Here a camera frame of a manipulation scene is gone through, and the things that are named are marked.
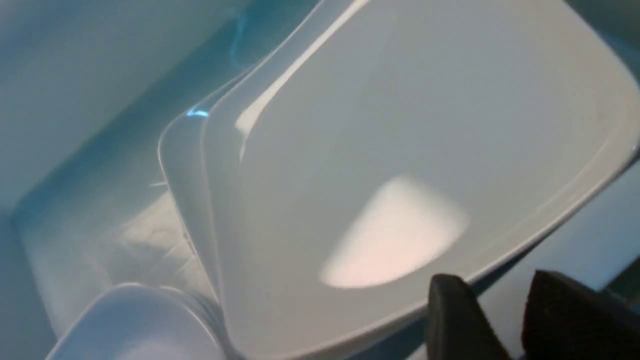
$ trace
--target white surface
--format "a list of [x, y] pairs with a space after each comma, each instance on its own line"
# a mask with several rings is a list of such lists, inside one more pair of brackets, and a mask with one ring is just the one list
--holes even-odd
[[[563, 3], [323, 2], [205, 127], [232, 342], [252, 359], [302, 356], [418, 314], [432, 274], [479, 277], [608, 182], [637, 142], [639, 105]], [[327, 286], [327, 260], [404, 174], [467, 214], [466, 232], [395, 281]], [[387, 266], [372, 263], [357, 272]]]
[[200, 136], [207, 112], [246, 72], [231, 79], [197, 105], [185, 111], [166, 127], [158, 141], [158, 159], [172, 199], [186, 231], [195, 247], [208, 280], [217, 292], [216, 251], [209, 239], [214, 236], [209, 227], [209, 213]]
[[186, 303], [135, 284], [105, 292], [47, 360], [224, 360], [215, 334]]
[[518, 357], [536, 269], [555, 270], [600, 290], [640, 256], [640, 166], [633, 166], [480, 296], [499, 339]]
[[247, 3], [3, 1], [0, 208], [11, 210]]

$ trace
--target black object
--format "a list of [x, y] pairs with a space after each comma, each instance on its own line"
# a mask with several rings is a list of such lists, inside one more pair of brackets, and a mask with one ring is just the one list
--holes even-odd
[[[471, 287], [454, 275], [431, 278], [429, 360], [506, 360]], [[527, 360], [640, 360], [640, 316], [558, 272], [537, 271], [524, 316]]]
[[640, 256], [603, 291], [640, 315]]
[[537, 271], [522, 345], [529, 360], [640, 359], [640, 316], [563, 274]]
[[509, 359], [471, 287], [455, 275], [431, 278], [426, 337], [429, 360]]

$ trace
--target plastic bin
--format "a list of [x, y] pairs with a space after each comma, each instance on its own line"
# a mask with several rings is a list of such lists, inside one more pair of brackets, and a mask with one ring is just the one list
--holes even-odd
[[232, 343], [338, 356], [419, 316], [431, 275], [477, 280], [627, 164], [638, 95], [563, 3], [320, 3], [203, 130]]

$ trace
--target plastic container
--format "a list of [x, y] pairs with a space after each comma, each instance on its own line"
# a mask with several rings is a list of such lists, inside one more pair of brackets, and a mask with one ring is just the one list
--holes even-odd
[[322, 2], [204, 128], [232, 343], [320, 356], [415, 318], [431, 275], [478, 279], [610, 181], [639, 99], [563, 3]]
[[191, 244], [205, 267], [209, 281], [216, 293], [215, 236], [210, 224], [206, 198], [204, 164], [200, 151], [200, 134], [208, 118], [208, 111], [223, 95], [246, 75], [234, 77], [211, 95], [200, 101], [181, 116], [171, 121], [160, 136], [158, 159], [172, 199], [181, 215]]
[[102, 294], [47, 360], [226, 360], [204, 312], [175, 289], [123, 284]]

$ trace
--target stacked plastic containers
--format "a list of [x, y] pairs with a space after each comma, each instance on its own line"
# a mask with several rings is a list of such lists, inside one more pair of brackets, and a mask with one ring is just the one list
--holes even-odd
[[533, 246], [632, 157], [640, 94], [562, 2], [321, 1], [159, 145], [247, 359], [341, 358]]

